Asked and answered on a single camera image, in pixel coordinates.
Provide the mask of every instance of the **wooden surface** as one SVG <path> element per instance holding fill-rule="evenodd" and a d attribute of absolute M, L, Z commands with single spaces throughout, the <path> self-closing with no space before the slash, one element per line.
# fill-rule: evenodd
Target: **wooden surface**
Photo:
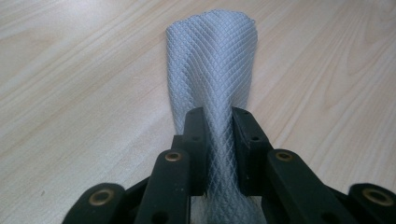
<path fill-rule="evenodd" d="M 60 223 L 148 176 L 175 132 L 165 29 L 212 8 L 259 33 L 248 110 L 325 184 L 396 191 L 395 1 L 0 2 L 0 223 Z"/>

